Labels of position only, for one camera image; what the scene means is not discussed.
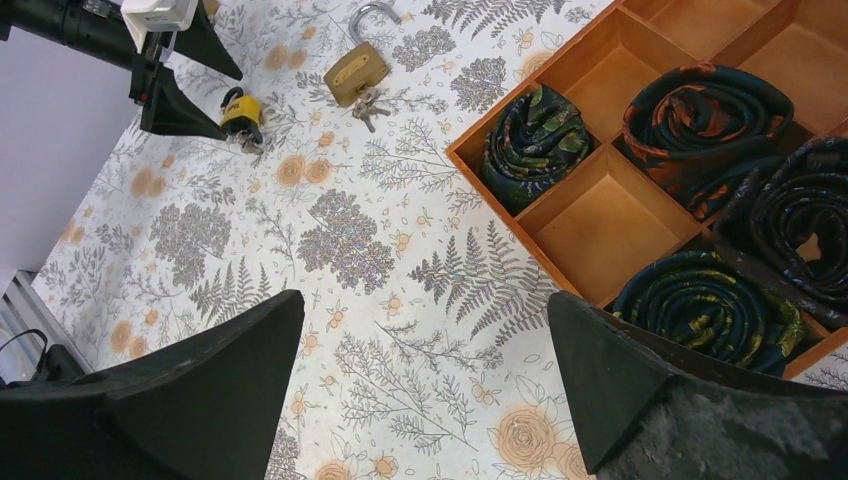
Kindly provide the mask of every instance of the cable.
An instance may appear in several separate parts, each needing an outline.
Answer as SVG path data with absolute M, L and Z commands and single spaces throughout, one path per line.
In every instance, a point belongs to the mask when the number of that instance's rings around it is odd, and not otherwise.
M 2 352 L 3 349 L 6 348 L 6 346 L 9 345 L 10 343 L 12 343 L 15 340 L 23 337 L 24 335 L 29 335 L 29 334 L 37 335 L 38 338 L 40 338 L 41 341 L 44 343 L 44 346 L 41 347 L 41 355 L 38 357 L 38 364 L 35 366 L 35 373 L 32 375 L 32 376 L 36 376 L 39 373 L 41 373 L 41 369 L 44 368 L 44 361 L 47 359 L 47 344 L 48 344 L 47 335 L 45 335 L 44 332 L 42 332 L 41 330 L 39 330 L 37 328 L 30 328 L 29 330 L 24 330 L 23 332 L 15 335 L 14 337 L 7 340 L 6 343 L 4 343 L 3 345 L 0 345 L 0 352 Z

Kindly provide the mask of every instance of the rolled fabric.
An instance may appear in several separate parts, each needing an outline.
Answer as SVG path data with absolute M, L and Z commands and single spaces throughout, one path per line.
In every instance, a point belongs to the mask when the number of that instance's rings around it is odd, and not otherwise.
M 545 85 L 501 113 L 486 137 L 480 180 L 511 215 L 562 180 L 592 148 L 580 110 Z
M 775 376 L 805 332 L 797 308 L 712 251 L 684 251 L 648 266 L 621 291 L 613 314 L 716 360 Z
M 848 327 L 848 139 L 812 141 L 773 175 L 752 172 L 714 231 L 743 275 L 830 329 Z M 811 239 L 818 251 L 805 259 Z
M 680 67 L 627 108 L 624 153 L 704 221 L 751 169 L 780 166 L 777 142 L 794 112 L 786 95 L 750 73 L 708 63 Z

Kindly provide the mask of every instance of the open padlock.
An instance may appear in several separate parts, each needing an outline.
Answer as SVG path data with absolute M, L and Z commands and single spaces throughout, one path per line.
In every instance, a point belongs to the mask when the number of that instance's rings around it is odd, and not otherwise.
M 400 24 L 400 16 L 383 2 L 363 5 L 350 19 L 348 33 L 356 44 L 350 52 L 336 62 L 324 75 L 324 83 L 340 107 L 349 107 L 368 87 L 376 86 L 389 74 L 389 66 L 380 58 L 374 45 L 364 42 L 359 35 L 359 21 L 371 10 L 384 12 L 393 22 Z

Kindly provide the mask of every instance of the white wall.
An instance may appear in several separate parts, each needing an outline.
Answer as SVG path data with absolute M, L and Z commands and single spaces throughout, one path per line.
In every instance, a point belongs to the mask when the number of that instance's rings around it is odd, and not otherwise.
M 43 265 L 137 111 L 129 80 L 16 28 L 0 42 L 0 271 Z

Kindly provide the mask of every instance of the padlock shackle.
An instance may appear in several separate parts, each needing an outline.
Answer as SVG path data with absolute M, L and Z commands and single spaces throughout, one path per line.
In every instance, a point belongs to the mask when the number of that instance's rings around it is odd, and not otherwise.
M 389 18 L 392 19 L 393 22 L 400 25 L 400 15 L 392 10 L 392 7 L 383 2 L 369 2 L 365 5 L 359 7 L 359 10 L 353 15 L 353 18 L 350 19 L 350 23 L 347 26 L 347 32 L 350 34 L 350 38 L 353 40 L 355 45 L 359 45 L 362 43 L 362 37 L 359 35 L 359 21 L 362 20 L 362 17 L 365 16 L 366 13 L 370 12 L 374 9 L 380 10 L 384 12 Z

